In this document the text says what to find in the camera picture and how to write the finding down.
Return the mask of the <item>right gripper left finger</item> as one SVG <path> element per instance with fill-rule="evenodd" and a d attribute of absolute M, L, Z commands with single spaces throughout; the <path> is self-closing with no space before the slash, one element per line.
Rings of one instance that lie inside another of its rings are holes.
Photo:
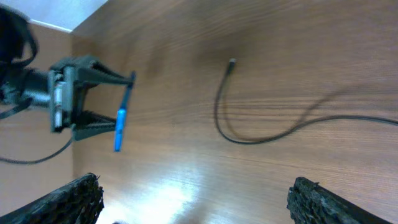
<path fill-rule="evenodd" d="M 99 177 L 87 173 L 1 216 L 1 223 L 96 223 L 104 209 Z"/>

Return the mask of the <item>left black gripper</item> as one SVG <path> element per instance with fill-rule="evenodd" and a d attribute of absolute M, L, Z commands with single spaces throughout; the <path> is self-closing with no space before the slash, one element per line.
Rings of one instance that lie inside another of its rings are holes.
<path fill-rule="evenodd" d="M 86 55 L 64 58 L 52 65 L 47 83 L 50 131 L 61 133 L 70 128 L 73 140 L 81 141 L 116 129 L 115 118 L 83 109 L 88 90 L 100 84 L 132 85 L 134 79 Z"/>

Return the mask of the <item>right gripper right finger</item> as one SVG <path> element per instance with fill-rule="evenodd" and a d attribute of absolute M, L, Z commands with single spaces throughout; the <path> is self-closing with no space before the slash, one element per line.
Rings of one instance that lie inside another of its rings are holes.
<path fill-rule="evenodd" d="M 289 188 L 287 209 L 295 224 L 390 224 L 305 177 Z"/>

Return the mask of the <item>blue screen smartphone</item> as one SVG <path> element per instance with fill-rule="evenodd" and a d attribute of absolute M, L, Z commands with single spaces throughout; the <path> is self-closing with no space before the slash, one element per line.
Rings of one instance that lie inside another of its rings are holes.
<path fill-rule="evenodd" d="M 114 152 L 120 152 L 123 144 L 123 137 L 124 137 L 124 130 L 126 126 L 126 120 L 127 120 L 127 111 L 128 111 L 128 103 L 129 99 L 131 97 L 131 92 L 134 87 L 134 83 L 136 80 L 136 72 L 132 71 L 131 72 L 131 84 L 128 84 L 126 87 L 126 90 L 124 92 L 123 100 L 121 102 L 121 105 L 118 109 L 117 115 L 116 115 L 116 128 L 115 128 L 115 135 L 114 135 Z"/>

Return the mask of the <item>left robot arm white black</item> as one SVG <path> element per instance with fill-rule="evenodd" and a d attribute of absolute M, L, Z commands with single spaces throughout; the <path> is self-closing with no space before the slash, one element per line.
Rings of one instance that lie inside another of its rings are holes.
<path fill-rule="evenodd" d="M 84 110 L 88 90 L 100 84 L 124 85 L 130 92 L 134 77 L 113 72 L 96 58 L 64 58 L 42 72 L 30 68 L 38 53 L 27 18 L 17 11 L 1 7 L 1 101 L 14 105 L 1 118 L 12 116 L 30 106 L 49 112 L 50 130 L 61 133 L 65 128 L 73 132 L 73 140 L 80 141 L 113 131 L 120 141 L 126 120 L 124 97 L 115 118 Z"/>

